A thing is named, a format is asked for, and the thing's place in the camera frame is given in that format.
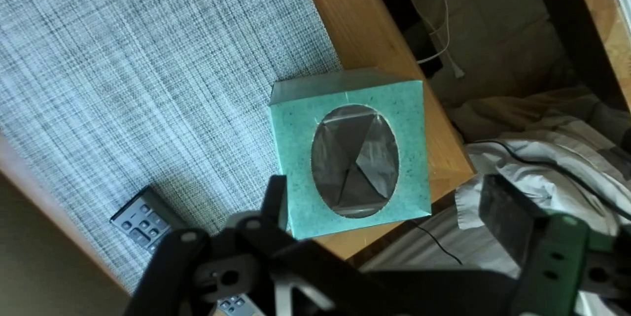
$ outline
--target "remote control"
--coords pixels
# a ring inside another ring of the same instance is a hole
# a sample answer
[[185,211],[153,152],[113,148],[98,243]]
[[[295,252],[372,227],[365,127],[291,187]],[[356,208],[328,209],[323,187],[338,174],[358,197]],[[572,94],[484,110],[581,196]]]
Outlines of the remote control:
[[[110,222],[140,247],[154,253],[162,238],[171,230],[185,228],[186,223],[155,192],[147,186],[120,208]],[[245,295],[230,296],[217,305],[228,316],[263,315]]]
[[152,254],[167,233],[186,227],[185,222],[151,186],[128,201],[110,222]]

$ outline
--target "tissue box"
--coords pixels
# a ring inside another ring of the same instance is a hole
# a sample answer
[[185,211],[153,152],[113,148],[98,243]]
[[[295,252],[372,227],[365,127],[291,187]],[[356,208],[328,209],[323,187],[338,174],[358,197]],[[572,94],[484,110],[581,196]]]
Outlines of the tissue box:
[[423,83],[361,69],[274,84],[295,238],[429,215]]

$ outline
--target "gray woven rug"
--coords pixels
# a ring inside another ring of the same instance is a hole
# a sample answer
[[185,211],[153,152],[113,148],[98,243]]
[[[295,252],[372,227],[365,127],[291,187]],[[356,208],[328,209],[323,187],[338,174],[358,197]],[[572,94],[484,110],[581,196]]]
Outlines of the gray woven rug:
[[0,129],[129,288],[108,223],[152,185],[217,232],[277,159],[271,84],[341,68],[312,0],[0,0]]

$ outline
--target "black cable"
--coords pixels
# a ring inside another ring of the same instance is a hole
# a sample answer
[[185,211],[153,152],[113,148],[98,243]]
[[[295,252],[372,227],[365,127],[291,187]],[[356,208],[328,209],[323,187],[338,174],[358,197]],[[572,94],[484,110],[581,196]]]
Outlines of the black cable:
[[563,167],[557,165],[556,163],[551,163],[551,162],[546,162],[546,161],[530,161],[529,159],[524,159],[524,158],[518,156],[518,154],[516,154],[506,143],[503,143],[501,141],[480,140],[480,141],[474,141],[472,143],[485,143],[485,142],[496,143],[496,144],[502,146],[503,149],[505,149],[506,152],[508,152],[509,155],[511,155],[511,157],[513,157],[515,160],[517,160],[517,161],[519,161],[521,163],[525,163],[527,165],[545,166],[547,168],[550,168],[551,170],[555,170],[555,171],[561,173],[562,175],[568,177],[572,181],[575,181],[575,183],[580,185],[581,188],[587,190],[591,195],[597,197],[597,199],[602,203],[602,205],[604,205],[607,208],[611,209],[613,212],[615,212],[618,215],[624,217],[625,219],[631,220],[631,213],[628,213],[628,212],[622,210],[619,206],[617,206],[616,204],[611,202],[609,199],[606,199],[606,198],[600,196],[598,193],[596,193],[596,191],[594,191],[591,188],[591,186],[588,186],[579,177],[575,176],[574,173],[566,170],[566,168],[563,168]]
[[427,233],[428,235],[430,235],[430,237],[434,240],[434,242],[436,242],[436,244],[438,245],[438,247],[440,249],[442,249],[442,251],[447,254],[449,257],[453,258],[456,260],[456,262],[458,262],[458,264],[460,264],[462,266],[462,261],[458,259],[458,257],[456,257],[455,255],[449,253],[446,249],[442,248],[442,244],[440,244],[440,242],[438,242],[438,240],[430,233],[430,231],[427,231],[426,229],[422,228],[421,226],[418,225],[414,225],[416,228],[424,231],[425,233]]

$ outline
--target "floor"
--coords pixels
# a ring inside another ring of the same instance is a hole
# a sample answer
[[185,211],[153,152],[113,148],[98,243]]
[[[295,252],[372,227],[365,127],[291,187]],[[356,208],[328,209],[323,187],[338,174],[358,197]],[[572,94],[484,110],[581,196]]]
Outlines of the floor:
[[[412,0],[444,48],[444,0]],[[527,96],[573,79],[543,0],[446,0],[450,42],[430,85],[446,106],[473,98]],[[464,76],[457,78],[453,59]]]

